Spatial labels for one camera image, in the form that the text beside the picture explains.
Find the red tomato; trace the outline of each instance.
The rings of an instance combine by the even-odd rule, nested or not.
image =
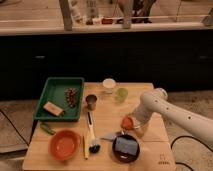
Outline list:
[[[133,120],[129,116],[125,116],[122,120],[121,127],[126,130],[133,129]]]

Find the green tray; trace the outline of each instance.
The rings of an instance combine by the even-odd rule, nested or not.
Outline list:
[[[65,91],[68,88],[77,89],[77,101],[74,108],[70,108],[66,101]],[[81,112],[84,79],[79,77],[50,77],[47,79],[41,98],[38,102],[35,120],[42,121],[78,121]],[[65,113],[61,116],[54,116],[43,109],[44,104],[50,101],[61,107]]]

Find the green vegetable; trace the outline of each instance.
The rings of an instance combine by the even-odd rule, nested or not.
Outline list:
[[[55,131],[53,131],[46,123],[42,122],[40,124],[41,129],[43,129],[45,132],[47,132],[50,135],[54,135]]]

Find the metal cup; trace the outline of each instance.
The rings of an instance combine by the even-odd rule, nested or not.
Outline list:
[[[86,97],[87,109],[95,110],[97,97],[94,94],[90,94]]]

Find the orange plate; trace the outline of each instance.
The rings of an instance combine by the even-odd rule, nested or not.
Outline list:
[[[49,153],[56,160],[71,158],[80,146],[80,135],[71,130],[58,131],[50,140]]]

